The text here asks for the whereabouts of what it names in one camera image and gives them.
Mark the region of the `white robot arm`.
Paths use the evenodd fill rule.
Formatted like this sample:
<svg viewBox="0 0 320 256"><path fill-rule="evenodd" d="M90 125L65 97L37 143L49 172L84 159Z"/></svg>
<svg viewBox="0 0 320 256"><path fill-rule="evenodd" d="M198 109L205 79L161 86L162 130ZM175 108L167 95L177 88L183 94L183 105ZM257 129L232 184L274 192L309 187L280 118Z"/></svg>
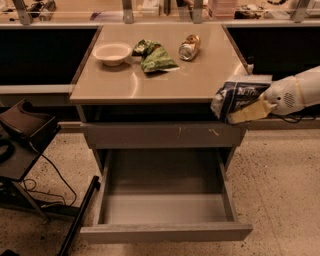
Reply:
<svg viewBox="0 0 320 256"><path fill-rule="evenodd" d="M228 115L231 124L285 116L320 103L320 67L311 68L271 83L257 101Z"/></svg>

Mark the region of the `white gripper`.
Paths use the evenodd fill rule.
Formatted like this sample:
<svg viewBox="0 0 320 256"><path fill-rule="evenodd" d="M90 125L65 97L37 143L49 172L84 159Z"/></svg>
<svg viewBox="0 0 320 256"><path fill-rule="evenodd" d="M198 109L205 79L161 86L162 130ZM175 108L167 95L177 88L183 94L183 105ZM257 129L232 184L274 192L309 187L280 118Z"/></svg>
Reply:
<svg viewBox="0 0 320 256"><path fill-rule="evenodd" d="M267 117L271 112L288 115L305 107L300 85L290 76L274 81L257 101L228 115L230 124L239 124Z"/></svg>

